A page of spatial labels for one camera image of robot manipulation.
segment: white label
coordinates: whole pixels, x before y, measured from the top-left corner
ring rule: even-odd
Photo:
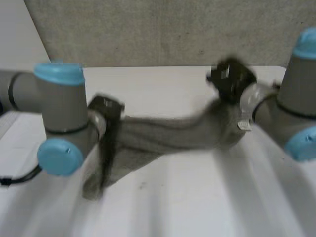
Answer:
[[[250,124],[250,121],[248,119],[239,121],[237,123],[237,125],[238,125],[240,130],[251,131],[251,124]]]

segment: robotic arm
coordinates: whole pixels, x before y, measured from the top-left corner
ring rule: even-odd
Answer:
[[[258,83],[234,58],[218,64],[206,79],[223,100],[251,114],[295,160],[305,161],[316,158],[315,76],[316,28],[311,28],[301,34],[280,90]],[[87,107],[83,71],[77,64],[38,64],[34,73],[0,71],[0,115],[10,110],[41,113],[47,136],[37,153],[38,166],[19,178],[0,177],[0,184],[31,180],[42,170],[71,175],[101,138],[113,134],[123,109],[100,95]]]
[[[302,32],[279,90],[231,58],[206,76],[296,161],[316,158],[316,28]]]
[[[34,73],[0,71],[0,115],[18,110],[41,113],[47,140],[38,150],[38,166],[13,179],[0,178],[9,186],[34,178],[45,170],[68,176],[120,118],[123,105],[96,96],[87,107],[83,71],[78,64],[37,64]]]

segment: black clamp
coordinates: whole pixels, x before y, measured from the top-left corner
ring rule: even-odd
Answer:
[[[255,75],[235,58],[220,62],[206,75],[206,80],[214,84],[222,100],[232,104],[238,103],[243,91],[257,81]]]

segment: gray fabric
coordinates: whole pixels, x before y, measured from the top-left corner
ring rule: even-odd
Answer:
[[[195,117],[126,117],[118,132],[114,160],[105,162],[107,158],[99,156],[94,161],[94,167],[89,169],[83,186],[83,196],[87,199],[99,198],[104,186],[115,183],[165,154],[192,149],[229,148],[244,135],[244,131],[237,126],[241,119],[243,117],[237,106],[221,101],[211,103]]]

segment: black cable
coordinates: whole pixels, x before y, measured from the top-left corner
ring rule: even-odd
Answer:
[[[41,172],[41,167],[37,165],[33,170],[31,170],[29,173],[20,176],[18,178],[13,178],[13,177],[0,177],[0,184],[2,186],[7,186],[9,187],[11,184],[20,184],[24,183],[27,181],[30,181],[33,179],[35,176],[37,176]]]

